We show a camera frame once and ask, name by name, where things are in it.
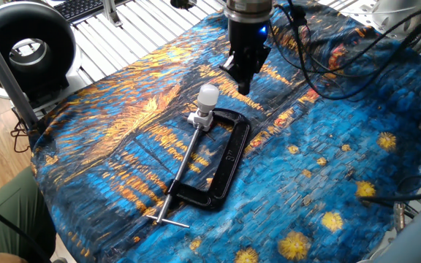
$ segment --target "white robot part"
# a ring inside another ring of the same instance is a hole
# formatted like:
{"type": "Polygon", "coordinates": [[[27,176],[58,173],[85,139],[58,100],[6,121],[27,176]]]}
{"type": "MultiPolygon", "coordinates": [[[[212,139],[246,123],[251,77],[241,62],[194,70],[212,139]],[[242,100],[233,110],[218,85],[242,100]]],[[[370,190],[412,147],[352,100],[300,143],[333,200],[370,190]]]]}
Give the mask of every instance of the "white robot part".
{"type": "Polygon", "coordinates": [[[212,110],[217,105],[219,89],[210,84],[203,85],[197,95],[197,110],[188,116],[188,122],[194,127],[201,126],[204,132],[211,128],[213,115],[212,110]]]}
{"type": "MultiPolygon", "coordinates": [[[[377,1],[372,10],[373,22],[387,30],[419,10],[421,10],[421,0],[377,1]]],[[[412,32],[419,23],[421,23],[421,15],[408,20],[393,33],[402,39],[412,32]]]]}

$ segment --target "black c-clamp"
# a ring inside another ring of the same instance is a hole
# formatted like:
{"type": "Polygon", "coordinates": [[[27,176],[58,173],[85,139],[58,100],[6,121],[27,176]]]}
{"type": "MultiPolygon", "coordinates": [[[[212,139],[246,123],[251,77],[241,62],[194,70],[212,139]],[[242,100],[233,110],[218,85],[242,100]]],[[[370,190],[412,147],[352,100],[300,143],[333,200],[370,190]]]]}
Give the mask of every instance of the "black c-clamp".
{"type": "Polygon", "coordinates": [[[165,222],[176,226],[189,227],[188,225],[165,218],[173,197],[191,205],[198,206],[199,208],[208,210],[219,208],[224,204],[230,186],[232,185],[238,163],[243,155],[246,140],[248,139],[249,132],[251,130],[251,125],[245,116],[232,110],[216,108],[211,112],[213,114],[212,116],[214,121],[232,124],[233,130],[227,146],[225,147],[219,166],[217,167],[216,173],[212,179],[212,183],[210,184],[210,188],[207,191],[202,191],[180,182],[184,167],[187,165],[192,148],[196,144],[202,128],[201,125],[194,125],[196,127],[196,131],[193,134],[190,145],[183,157],[183,161],[175,179],[170,182],[170,186],[168,187],[166,193],[167,198],[163,204],[162,210],[158,216],[147,215],[147,217],[156,220],[157,223],[165,222]]]}
{"type": "Polygon", "coordinates": [[[224,204],[251,129],[248,119],[232,110],[216,108],[213,117],[215,121],[232,124],[233,130],[209,189],[202,191],[179,183],[176,190],[169,190],[184,202],[204,209],[215,209],[224,204]]]}

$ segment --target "metal pole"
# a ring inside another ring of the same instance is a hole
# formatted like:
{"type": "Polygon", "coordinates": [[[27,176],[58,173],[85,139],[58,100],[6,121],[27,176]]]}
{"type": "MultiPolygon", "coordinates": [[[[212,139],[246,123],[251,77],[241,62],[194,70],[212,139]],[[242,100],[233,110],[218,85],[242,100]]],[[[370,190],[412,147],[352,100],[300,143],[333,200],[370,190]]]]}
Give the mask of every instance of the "metal pole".
{"type": "Polygon", "coordinates": [[[12,75],[11,70],[6,64],[3,56],[0,53],[0,83],[6,90],[7,95],[14,103],[15,108],[18,110],[19,115],[27,123],[29,129],[38,121],[34,110],[27,102],[25,96],[23,95],[20,86],[15,80],[14,75],[12,75]]]}
{"type": "MultiPolygon", "coordinates": [[[[196,141],[197,141],[197,138],[199,137],[200,132],[201,132],[201,126],[198,126],[193,133],[191,142],[189,143],[188,149],[186,150],[186,153],[184,154],[183,161],[181,161],[180,168],[178,168],[178,171],[175,176],[175,180],[181,179],[181,176],[183,175],[184,169],[186,168],[186,165],[188,164],[189,157],[191,156],[191,153],[193,152],[194,145],[196,144],[196,141]]],[[[162,210],[160,210],[159,216],[157,216],[157,223],[162,222],[163,218],[165,217],[165,214],[168,211],[168,207],[170,206],[171,202],[172,202],[172,196],[167,195],[167,198],[164,203],[164,207],[162,208],[162,210]]]]}

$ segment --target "keyboard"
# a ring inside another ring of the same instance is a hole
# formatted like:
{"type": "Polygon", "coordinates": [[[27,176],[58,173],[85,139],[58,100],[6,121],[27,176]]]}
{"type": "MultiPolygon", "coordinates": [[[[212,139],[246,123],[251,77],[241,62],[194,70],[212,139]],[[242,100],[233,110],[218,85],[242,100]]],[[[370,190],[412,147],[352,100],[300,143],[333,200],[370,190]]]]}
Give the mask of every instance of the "keyboard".
{"type": "Polygon", "coordinates": [[[102,0],[66,0],[62,4],[55,6],[69,22],[74,22],[86,18],[103,9],[102,0]]]}

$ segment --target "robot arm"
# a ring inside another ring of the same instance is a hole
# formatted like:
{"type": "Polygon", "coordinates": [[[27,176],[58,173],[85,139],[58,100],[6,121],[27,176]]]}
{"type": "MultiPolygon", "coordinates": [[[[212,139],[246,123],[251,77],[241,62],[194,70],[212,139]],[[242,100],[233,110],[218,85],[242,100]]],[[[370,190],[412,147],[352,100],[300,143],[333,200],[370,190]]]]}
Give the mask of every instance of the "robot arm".
{"type": "Polygon", "coordinates": [[[269,55],[264,45],[268,38],[269,19],[273,14],[271,0],[227,0],[228,37],[231,48],[222,70],[238,84],[238,92],[249,93],[255,73],[259,73],[269,55]]]}

